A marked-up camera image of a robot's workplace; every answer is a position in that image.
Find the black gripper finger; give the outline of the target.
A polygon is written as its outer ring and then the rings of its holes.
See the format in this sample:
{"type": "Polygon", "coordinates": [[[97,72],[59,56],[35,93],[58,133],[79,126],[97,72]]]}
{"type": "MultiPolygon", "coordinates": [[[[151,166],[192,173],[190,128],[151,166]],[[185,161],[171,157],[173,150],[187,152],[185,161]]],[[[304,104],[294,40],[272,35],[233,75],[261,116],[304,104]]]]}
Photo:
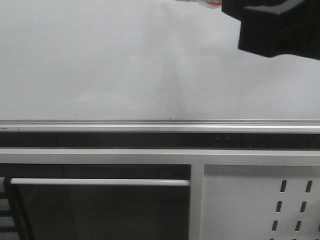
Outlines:
{"type": "Polygon", "coordinates": [[[249,14],[278,17],[303,4],[303,0],[223,0],[221,10],[237,20],[242,20],[249,14]]]}
{"type": "Polygon", "coordinates": [[[267,58],[279,55],[320,58],[318,4],[303,4],[280,16],[251,13],[240,21],[240,50],[267,58]]]}

